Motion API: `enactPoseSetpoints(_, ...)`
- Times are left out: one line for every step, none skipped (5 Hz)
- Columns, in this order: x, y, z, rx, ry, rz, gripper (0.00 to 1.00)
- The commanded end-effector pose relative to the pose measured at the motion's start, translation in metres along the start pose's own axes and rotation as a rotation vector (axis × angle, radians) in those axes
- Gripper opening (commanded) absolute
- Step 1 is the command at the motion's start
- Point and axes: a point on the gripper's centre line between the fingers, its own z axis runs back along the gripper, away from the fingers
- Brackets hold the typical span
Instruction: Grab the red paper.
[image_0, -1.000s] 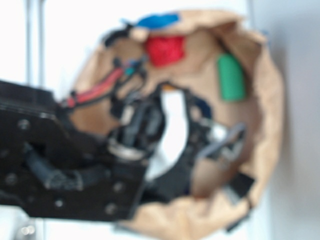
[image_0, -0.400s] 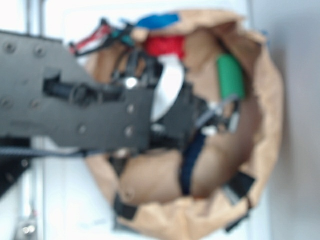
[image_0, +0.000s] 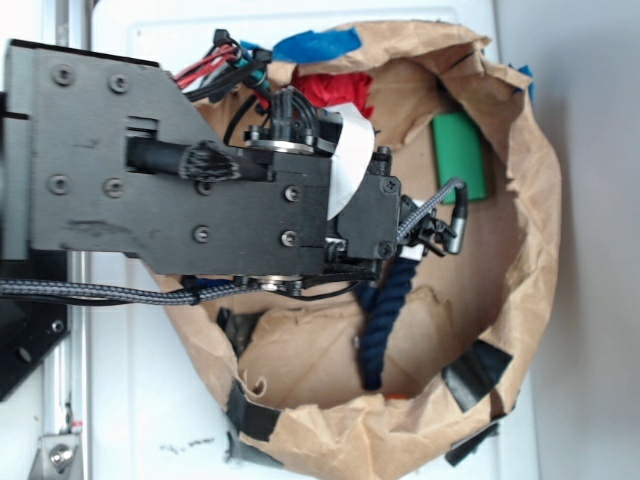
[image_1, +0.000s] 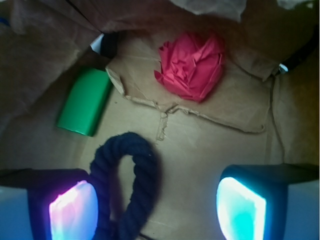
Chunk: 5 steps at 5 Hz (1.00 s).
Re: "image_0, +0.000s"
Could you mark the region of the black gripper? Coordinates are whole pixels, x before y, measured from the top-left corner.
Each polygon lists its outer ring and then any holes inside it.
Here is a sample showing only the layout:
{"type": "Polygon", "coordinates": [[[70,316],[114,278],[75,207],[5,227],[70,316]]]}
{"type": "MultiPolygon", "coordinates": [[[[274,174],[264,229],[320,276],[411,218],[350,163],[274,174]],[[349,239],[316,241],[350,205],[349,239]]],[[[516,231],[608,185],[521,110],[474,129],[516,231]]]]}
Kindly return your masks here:
{"type": "Polygon", "coordinates": [[[325,273],[344,280],[376,280],[397,248],[401,182],[391,174],[392,152],[381,146],[356,193],[329,221],[325,273]]]}

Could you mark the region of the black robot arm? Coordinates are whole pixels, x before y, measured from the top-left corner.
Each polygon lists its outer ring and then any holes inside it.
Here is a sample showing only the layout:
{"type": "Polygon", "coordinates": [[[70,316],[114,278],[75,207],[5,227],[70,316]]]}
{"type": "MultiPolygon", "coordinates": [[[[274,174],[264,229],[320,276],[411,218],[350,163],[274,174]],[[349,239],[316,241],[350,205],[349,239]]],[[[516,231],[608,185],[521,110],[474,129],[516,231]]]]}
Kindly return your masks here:
{"type": "Polygon", "coordinates": [[[370,124],[276,94],[226,144],[153,62],[12,40],[1,96],[1,256],[121,252],[159,274],[373,278],[400,183],[370,124]]]}

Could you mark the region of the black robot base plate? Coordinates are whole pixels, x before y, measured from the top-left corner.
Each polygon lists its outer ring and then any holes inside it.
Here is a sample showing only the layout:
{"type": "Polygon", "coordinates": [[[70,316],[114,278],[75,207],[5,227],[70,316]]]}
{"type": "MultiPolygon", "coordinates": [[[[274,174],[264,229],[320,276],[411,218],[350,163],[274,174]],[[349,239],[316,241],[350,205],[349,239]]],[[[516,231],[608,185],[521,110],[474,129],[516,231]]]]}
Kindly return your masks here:
{"type": "MultiPolygon", "coordinates": [[[[67,255],[35,252],[26,261],[3,261],[1,278],[65,281],[67,255]]],[[[1,301],[1,399],[6,400],[68,335],[64,304],[1,301]]]]}

